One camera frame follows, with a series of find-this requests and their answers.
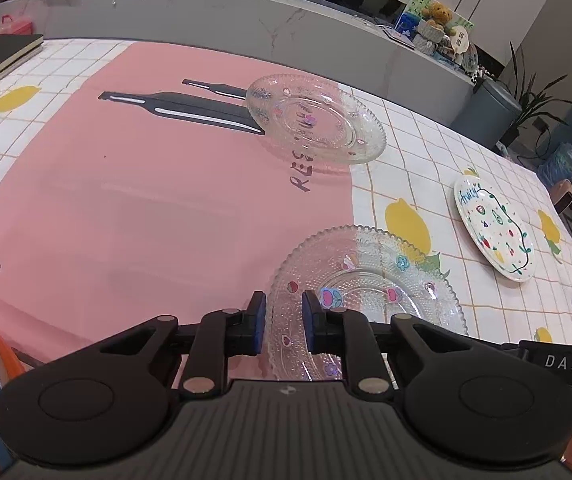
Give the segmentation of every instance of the teddy bear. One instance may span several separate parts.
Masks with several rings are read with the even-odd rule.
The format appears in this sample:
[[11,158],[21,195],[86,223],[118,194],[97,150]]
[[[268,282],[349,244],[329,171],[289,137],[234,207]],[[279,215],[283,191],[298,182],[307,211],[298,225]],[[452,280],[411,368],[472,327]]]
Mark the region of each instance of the teddy bear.
[[421,11],[421,15],[429,25],[445,31],[448,36],[452,36],[453,31],[445,29],[446,24],[452,20],[452,10],[439,2],[432,2]]

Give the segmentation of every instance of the glass plate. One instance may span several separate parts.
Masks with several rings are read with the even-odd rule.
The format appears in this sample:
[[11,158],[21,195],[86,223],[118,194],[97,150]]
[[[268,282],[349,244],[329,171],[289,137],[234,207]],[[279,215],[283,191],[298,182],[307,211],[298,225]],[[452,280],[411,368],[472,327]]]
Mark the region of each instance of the glass plate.
[[363,164],[384,152],[384,128],[361,101],[313,76],[276,74],[246,93],[255,121],[289,147],[342,164]]
[[532,231],[506,197],[472,175],[461,176],[453,192],[468,234],[492,266],[514,282],[532,278],[536,268]]
[[265,340],[276,377],[341,377],[338,357],[307,351],[301,319],[301,293],[307,288],[326,308],[359,310],[382,323],[406,312],[466,335],[450,283],[438,271],[420,269],[424,260],[405,240],[370,227],[336,227],[305,240],[281,264],[268,296]]

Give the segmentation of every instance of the green plant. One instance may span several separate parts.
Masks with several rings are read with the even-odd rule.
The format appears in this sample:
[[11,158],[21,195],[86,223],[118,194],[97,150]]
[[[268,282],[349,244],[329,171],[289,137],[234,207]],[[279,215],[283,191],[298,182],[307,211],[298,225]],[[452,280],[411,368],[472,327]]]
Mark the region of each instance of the green plant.
[[526,60],[524,59],[523,48],[520,49],[521,53],[521,78],[519,77],[519,72],[517,68],[517,55],[515,54],[515,49],[512,46],[512,41],[510,42],[510,50],[512,52],[512,68],[515,72],[515,90],[514,90],[514,98],[519,102],[521,106],[521,114],[513,121],[511,124],[511,128],[518,128],[523,125],[526,121],[530,119],[534,119],[536,117],[548,117],[552,120],[555,120],[561,124],[568,123],[564,121],[562,118],[557,117],[556,115],[552,115],[550,112],[546,112],[542,110],[546,105],[553,103],[553,102],[562,102],[568,103],[572,105],[572,101],[568,101],[567,99],[557,99],[556,97],[549,96],[546,93],[547,89],[552,88],[557,83],[560,83],[564,79],[568,77],[568,75],[562,75],[558,77],[554,81],[548,83],[544,86],[543,90],[538,94],[533,92],[534,86],[534,79],[536,78],[536,73],[530,76],[530,81],[528,82],[528,86],[526,86]]

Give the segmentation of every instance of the gray trash can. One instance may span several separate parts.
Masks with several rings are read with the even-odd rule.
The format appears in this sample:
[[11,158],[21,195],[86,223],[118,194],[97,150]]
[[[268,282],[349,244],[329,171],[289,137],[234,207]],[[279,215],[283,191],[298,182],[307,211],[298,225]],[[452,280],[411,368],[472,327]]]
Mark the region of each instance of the gray trash can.
[[521,106],[508,90],[485,78],[450,128],[492,149],[520,113]]

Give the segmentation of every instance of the white marble tv stand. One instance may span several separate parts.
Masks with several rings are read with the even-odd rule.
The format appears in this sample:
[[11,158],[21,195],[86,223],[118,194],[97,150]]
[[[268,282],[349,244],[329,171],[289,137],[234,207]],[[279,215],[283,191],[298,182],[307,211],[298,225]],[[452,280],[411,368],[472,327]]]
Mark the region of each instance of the white marble tv stand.
[[255,57],[325,76],[448,125],[472,84],[360,19],[307,0],[9,0],[46,39],[120,38]]

